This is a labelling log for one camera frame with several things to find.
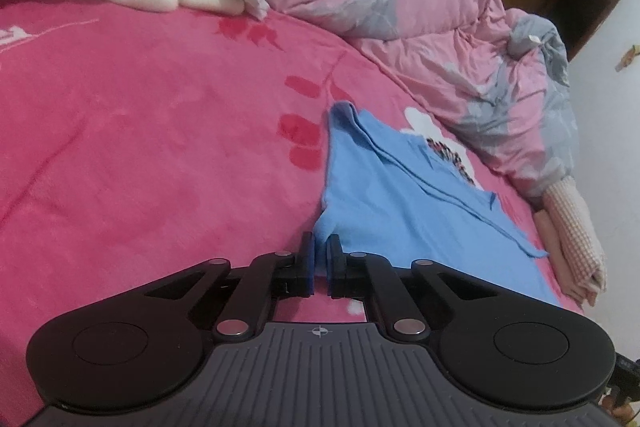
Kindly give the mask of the light blue shirt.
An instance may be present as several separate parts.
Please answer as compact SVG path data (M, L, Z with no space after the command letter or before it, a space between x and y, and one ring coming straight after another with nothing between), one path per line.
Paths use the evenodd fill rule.
M464 179L423 136L388 127L348 102L329 111L329 160L319 249L333 234L346 253L398 268L431 260L550 305L538 267L546 255L504 212L498 195Z

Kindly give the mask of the pink floral bed sheet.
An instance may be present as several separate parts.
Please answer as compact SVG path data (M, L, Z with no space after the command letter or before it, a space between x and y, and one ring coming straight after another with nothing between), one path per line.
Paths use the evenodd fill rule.
M338 101L457 147L536 241L527 202L452 135L465 93L427 69L401 77L280 13L1 0L2 424L40 409L25 350L52 317L211 257L295 248Z

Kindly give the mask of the pink checked folded cloth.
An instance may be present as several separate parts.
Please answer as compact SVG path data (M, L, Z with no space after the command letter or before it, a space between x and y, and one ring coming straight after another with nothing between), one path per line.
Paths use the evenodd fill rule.
M562 293L593 307L608 283L605 253L572 176L544 191L534 221Z

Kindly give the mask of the pink and grey quilt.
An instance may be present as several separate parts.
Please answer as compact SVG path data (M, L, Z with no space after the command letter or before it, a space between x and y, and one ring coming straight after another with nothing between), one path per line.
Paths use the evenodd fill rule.
M345 39L521 195L578 155L568 61L550 22L501 0L268 0Z

